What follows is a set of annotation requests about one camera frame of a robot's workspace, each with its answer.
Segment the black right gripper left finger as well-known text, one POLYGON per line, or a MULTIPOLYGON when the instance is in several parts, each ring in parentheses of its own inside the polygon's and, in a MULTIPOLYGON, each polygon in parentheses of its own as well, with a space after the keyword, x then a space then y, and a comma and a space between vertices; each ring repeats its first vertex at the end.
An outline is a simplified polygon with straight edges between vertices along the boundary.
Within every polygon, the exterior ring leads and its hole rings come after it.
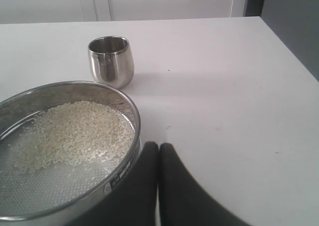
POLYGON ((146 142, 119 185, 70 226, 154 226, 158 187, 159 147, 146 142))

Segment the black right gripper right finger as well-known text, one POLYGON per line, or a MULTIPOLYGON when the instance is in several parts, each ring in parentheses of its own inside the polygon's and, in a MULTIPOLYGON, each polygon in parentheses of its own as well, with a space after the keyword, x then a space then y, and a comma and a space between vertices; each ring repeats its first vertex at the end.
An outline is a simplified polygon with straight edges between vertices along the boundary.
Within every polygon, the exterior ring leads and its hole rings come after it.
POLYGON ((170 143, 159 148, 159 216, 162 226, 247 226, 192 177, 170 143))

